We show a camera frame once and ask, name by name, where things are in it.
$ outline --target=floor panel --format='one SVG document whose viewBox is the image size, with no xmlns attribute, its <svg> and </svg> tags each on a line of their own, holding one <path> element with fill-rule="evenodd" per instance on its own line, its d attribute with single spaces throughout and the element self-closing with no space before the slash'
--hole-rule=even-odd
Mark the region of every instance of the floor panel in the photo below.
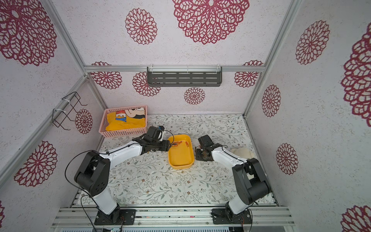
<svg viewBox="0 0 371 232">
<path fill-rule="evenodd" d="M 252 143 L 241 115 L 148 115 L 148 126 L 163 125 L 166 130 L 191 137 L 192 146 L 208 134 L 214 143 L 229 148 L 248 147 Z M 100 152 L 126 144 L 138 135 L 107 138 Z M 233 174 L 217 162 L 195 160 L 192 167 L 174 170 L 168 163 L 167 152 L 150 152 L 128 159 L 110 171 L 108 188 L 120 205 L 137 204 L 224 204 L 236 195 Z M 92 204 L 83 197 L 84 205 Z M 272 194 L 257 203 L 274 204 Z"/>
</svg>

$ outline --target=yellow plastic tray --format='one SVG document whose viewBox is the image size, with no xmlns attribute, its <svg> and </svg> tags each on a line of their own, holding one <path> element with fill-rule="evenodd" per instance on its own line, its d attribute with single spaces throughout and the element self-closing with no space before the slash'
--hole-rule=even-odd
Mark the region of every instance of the yellow plastic tray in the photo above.
<svg viewBox="0 0 371 232">
<path fill-rule="evenodd" d="M 168 139 L 170 142 L 173 141 L 173 137 L 171 136 Z M 174 142 L 183 141 L 178 146 L 172 146 L 169 149 L 168 157 L 169 157 L 169 164 L 174 169 L 187 169 L 192 166 L 194 163 L 194 154 L 192 149 L 191 138 L 186 134 L 178 134 L 174 135 Z"/>
</svg>

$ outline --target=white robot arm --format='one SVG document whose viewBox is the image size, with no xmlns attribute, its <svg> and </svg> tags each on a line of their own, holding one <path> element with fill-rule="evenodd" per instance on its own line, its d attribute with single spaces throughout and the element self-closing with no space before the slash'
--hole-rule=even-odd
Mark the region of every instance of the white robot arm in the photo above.
<svg viewBox="0 0 371 232">
<path fill-rule="evenodd" d="M 108 191 L 109 171 L 116 165 L 147 153 L 151 150 L 168 151 L 169 140 L 163 140 L 164 128 L 150 127 L 147 133 L 133 139 L 124 146 L 99 153 L 88 152 L 81 163 L 74 180 L 89 192 L 99 209 L 97 218 L 102 217 L 96 225 L 114 225 L 120 222 L 120 206 Z M 240 218 L 240 214 L 256 199 L 271 192 L 268 180 L 256 159 L 244 159 L 214 144 L 208 135 L 198 139 L 201 149 L 196 150 L 196 160 L 216 161 L 231 169 L 238 195 L 226 204 L 226 217 L 230 222 Z M 246 173 L 254 175 L 249 180 Z"/>
</svg>

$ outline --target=floral tablecloth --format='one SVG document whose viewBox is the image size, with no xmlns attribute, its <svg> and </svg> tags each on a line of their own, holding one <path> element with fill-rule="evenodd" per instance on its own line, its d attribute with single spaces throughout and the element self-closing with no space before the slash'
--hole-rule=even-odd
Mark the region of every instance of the floral tablecloth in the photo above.
<svg viewBox="0 0 371 232">
<path fill-rule="evenodd" d="M 148 126 L 163 125 L 166 130 L 191 137 L 192 146 L 198 146 L 198 138 L 208 134 L 214 143 L 229 148 L 248 147 L 254 151 L 241 115 L 148 115 Z M 126 144 L 137 134 L 106 138 L 100 152 Z M 108 188 L 121 205 L 131 204 L 223 204 L 237 193 L 233 174 L 220 163 L 195 160 L 192 167 L 173 169 L 167 152 L 150 152 L 126 160 L 110 171 Z M 273 204 L 272 194 L 257 201 Z M 84 197 L 84 205 L 93 204 Z"/>
</svg>

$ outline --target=cartoon print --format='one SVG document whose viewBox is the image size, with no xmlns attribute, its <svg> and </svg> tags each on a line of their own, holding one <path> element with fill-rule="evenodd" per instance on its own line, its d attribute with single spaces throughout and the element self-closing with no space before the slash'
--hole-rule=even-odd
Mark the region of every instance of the cartoon print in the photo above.
<svg viewBox="0 0 371 232">
<path fill-rule="evenodd" d="M 144 108 L 120 110 L 116 112 L 116 120 L 127 122 L 127 117 L 141 119 L 145 118 Z"/>
<path fill-rule="evenodd" d="M 131 109 L 131 110 L 125 110 L 125 113 L 128 117 L 141 119 L 145 118 L 145 111 L 144 108 L 137 108 L 137 109 Z"/>
<path fill-rule="evenodd" d="M 116 112 L 116 120 L 126 122 L 125 110 L 120 110 Z"/>
</svg>

